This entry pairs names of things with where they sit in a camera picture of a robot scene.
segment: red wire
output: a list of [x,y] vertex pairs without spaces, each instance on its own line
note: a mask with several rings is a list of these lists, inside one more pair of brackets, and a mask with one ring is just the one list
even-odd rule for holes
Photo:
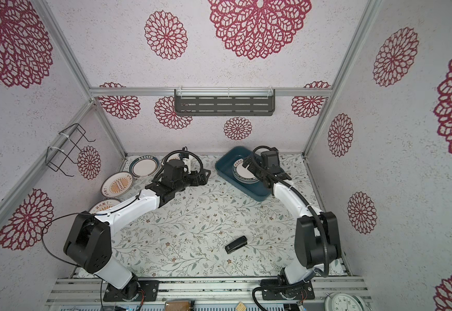
[[140,293],[141,293],[141,303],[139,304],[139,308],[141,309],[141,307],[142,307],[142,305],[143,305],[143,302],[145,301],[145,291],[144,290],[140,290]]

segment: plastic clip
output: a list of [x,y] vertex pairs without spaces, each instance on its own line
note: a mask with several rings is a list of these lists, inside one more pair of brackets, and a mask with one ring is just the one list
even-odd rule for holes
[[64,152],[62,149],[57,148],[57,147],[53,147],[53,146],[50,146],[50,149],[57,149],[57,150],[60,150],[61,152]]

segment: floral tablecloth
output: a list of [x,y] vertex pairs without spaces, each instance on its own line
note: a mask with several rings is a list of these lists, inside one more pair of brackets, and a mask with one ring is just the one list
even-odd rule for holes
[[[219,177],[214,165],[220,155],[199,157],[211,171],[208,184],[186,188],[162,208],[124,227],[112,240],[115,257],[138,276],[277,275],[296,259],[296,221],[275,197],[257,202]],[[135,158],[126,159],[124,171]],[[297,190],[318,206],[302,156],[279,158]],[[152,178],[135,179],[119,199],[134,196]],[[224,246],[242,235],[248,245],[228,255]],[[331,275],[346,275],[340,263],[332,263]],[[78,277],[89,275],[81,269]]]

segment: black wire rack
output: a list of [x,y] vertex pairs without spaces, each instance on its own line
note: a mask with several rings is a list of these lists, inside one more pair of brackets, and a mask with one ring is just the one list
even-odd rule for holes
[[[66,132],[68,132],[69,129],[71,129],[73,126],[75,126],[75,128],[72,129],[71,134],[70,134],[70,135],[69,135],[69,134],[66,134]],[[72,136],[76,131],[78,131],[78,132],[81,134],[81,136],[79,137],[79,139],[78,139],[77,141],[74,142],[73,140],[71,140],[71,137],[70,137],[70,136]],[[79,151],[81,151],[81,149],[80,149],[79,146],[77,145],[77,144],[80,142],[81,139],[84,138],[84,139],[85,139],[86,141],[88,141],[88,142],[94,142],[96,139],[89,140],[89,139],[85,136],[86,130],[85,130],[79,123],[74,123],[73,125],[69,126],[68,128],[65,128],[64,130],[62,130],[61,132],[59,132],[59,134],[60,134],[60,135],[64,135],[65,137],[67,137],[67,140],[66,140],[60,147],[49,146],[48,149],[46,150],[46,157],[45,157],[45,159],[44,159],[44,162],[45,162],[45,164],[46,164],[50,169],[52,169],[54,172],[61,171],[62,173],[64,173],[65,176],[74,177],[74,175],[69,175],[69,174],[67,174],[66,172],[64,172],[64,171],[61,169],[61,166],[65,163],[65,161],[66,161],[67,159],[69,159],[73,164],[77,164],[77,163],[78,163],[78,162],[75,162],[74,160],[72,160],[72,159],[70,158],[70,154],[71,154],[71,152],[72,152],[74,149],[76,149],[76,148],[79,149]],[[65,153],[65,151],[62,149],[62,147],[65,145],[65,143],[66,143],[67,141],[72,142],[74,146],[72,146],[72,148],[71,148],[71,150],[69,150],[69,152]],[[55,151],[54,151],[53,155],[51,155],[50,159],[48,159],[50,150],[52,150],[52,149],[54,149]],[[52,162],[53,159],[54,159],[54,157],[55,157],[55,155],[56,155],[58,152],[61,152],[61,153],[63,153],[63,154],[65,155],[65,158],[63,159],[63,161],[62,161],[62,163],[61,163],[60,165],[56,165],[55,163]]]

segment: blue tray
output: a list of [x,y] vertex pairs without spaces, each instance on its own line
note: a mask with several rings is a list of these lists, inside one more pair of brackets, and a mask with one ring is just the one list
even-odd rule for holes
[[217,174],[226,179],[227,182],[242,190],[255,201],[262,202],[271,194],[271,191],[264,187],[262,182],[252,184],[242,183],[233,176],[233,164],[237,160],[249,156],[251,153],[252,151],[243,146],[234,147],[216,162],[216,170]]

